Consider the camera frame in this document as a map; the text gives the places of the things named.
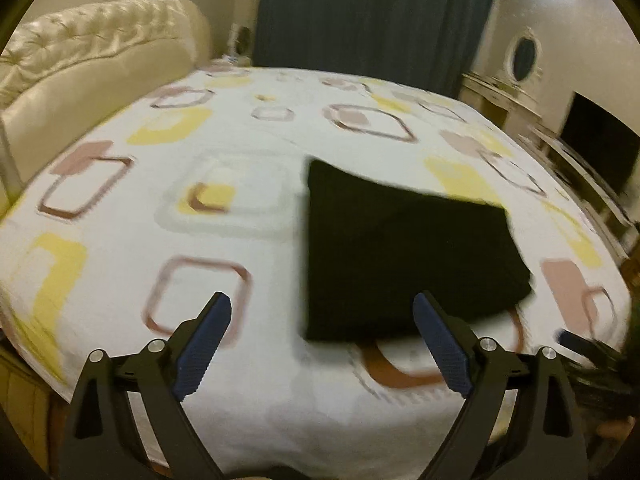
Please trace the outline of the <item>black pants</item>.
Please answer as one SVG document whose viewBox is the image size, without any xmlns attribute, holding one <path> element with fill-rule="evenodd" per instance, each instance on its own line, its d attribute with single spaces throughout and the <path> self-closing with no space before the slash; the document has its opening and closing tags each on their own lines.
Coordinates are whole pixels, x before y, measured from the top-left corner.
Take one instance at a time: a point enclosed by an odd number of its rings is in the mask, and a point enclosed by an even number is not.
<svg viewBox="0 0 640 480">
<path fill-rule="evenodd" d="M 314 159 L 307 185 L 307 318 L 317 342 L 414 337 L 429 292 L 466 322 L 516 307 L 532 274 L 498 206 L 392 188 Z"/>
</svg>

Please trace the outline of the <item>white tv stand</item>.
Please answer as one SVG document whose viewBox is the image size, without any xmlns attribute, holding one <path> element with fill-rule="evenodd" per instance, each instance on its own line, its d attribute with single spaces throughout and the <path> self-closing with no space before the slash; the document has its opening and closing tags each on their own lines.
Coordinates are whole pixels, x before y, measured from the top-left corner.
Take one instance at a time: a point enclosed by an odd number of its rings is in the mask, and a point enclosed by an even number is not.
<svg viewBox="0 0 640 480">
<path fill-rule="evenodd" d="M 639 243 L 639 176 L 616 193 L 582 156 L 545 128 L 529 126 L 516 140 L 567 189 L 604 238 L 617 263 Z"/>
</svg>

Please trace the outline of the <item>black flat television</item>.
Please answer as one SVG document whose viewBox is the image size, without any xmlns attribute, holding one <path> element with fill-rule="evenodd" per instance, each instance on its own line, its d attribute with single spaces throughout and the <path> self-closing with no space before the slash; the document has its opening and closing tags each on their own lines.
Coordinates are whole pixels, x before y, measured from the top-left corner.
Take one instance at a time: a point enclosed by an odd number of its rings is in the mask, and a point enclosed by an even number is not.
<svg viewBox="0 0 640 480">
<path fill-rule="evenodd" d="M 615 194 L 623 192 L 639 155 L 639 136 L 605 108 L 575 92 L 560 140 Z"/>
</svg>

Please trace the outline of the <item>white vanity dresser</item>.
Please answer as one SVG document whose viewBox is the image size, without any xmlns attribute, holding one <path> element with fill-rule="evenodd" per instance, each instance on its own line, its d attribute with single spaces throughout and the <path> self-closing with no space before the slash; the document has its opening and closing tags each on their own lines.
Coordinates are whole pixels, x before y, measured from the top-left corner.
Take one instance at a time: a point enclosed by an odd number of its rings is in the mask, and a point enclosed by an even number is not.
<svg viewBox="0 0 640 480">
<path fill-rule="evenodd" d="M 519 136 L 541 123 L 537 101 L 517 84 L 466 73 L 458 100 L 477 110 L 510 136 Z"/>
</svg>

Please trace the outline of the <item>patterned white bed sheet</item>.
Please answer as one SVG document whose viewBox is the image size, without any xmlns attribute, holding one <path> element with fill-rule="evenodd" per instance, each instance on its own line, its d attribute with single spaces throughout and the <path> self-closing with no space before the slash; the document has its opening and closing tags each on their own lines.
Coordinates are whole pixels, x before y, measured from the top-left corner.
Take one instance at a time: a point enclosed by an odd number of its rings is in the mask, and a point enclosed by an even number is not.
<svg viewBox="0 0 640 480">
<path fill-rule="evenodd" d="M 216 292 L 232 320 L 184 408 L 224 470 L 412 479 L 461 408 L 419 339 L 311 344 L 303 211 L 314 159 L 398 188 L 501 206 L 532 274 L 475 327 L 532 352 L 567 328 L 619 346 L 631 299 L 596 229 L 472 107 L 376 79 L 197 70 L 102 122 L 1 223 L 1 318 L 60 396 L 88 354 L 134 353 Z"/>
</svg>

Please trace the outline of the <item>white oval vanity mirror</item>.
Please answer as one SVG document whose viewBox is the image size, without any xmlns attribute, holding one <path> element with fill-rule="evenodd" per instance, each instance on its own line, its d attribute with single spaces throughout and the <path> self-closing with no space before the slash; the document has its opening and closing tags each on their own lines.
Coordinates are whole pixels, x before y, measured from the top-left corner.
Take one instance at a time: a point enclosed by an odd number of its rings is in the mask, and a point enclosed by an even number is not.
<svg viewBox="0 0 640 480">
<path fill-rule="evenodd" d="M 541 43 L 531 27 L 522 28 L 510 41 L 504 57 L 504 71 L 511 84 L 524 84 L 538 70 Z"/>
</svg>

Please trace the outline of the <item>cream tufted headboard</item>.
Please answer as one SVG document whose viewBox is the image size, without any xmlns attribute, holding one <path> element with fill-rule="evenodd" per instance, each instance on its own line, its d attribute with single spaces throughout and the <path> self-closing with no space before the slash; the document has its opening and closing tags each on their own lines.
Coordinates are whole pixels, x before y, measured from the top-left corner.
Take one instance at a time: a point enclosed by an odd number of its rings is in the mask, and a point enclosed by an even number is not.
<svg viewBox="0 0 640 480">
<path fill-rule="evenodd" d="M 212 55 L 190 0 L 87 3 L 18 25 L 1 53 L 1 209 L 102 120 Z"/>
</svg>

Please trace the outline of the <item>dark teal curtain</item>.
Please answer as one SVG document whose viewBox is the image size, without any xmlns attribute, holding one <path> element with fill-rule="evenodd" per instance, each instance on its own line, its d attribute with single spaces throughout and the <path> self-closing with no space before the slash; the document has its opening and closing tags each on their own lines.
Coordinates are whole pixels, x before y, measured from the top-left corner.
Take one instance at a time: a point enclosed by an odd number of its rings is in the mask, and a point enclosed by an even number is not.
<svg viewBox="0 0 640 480">
<path fill-rule="evenodd" d="M 494 0 L 259 0 L 255 65 L 457 96 Z"/>
</svg>

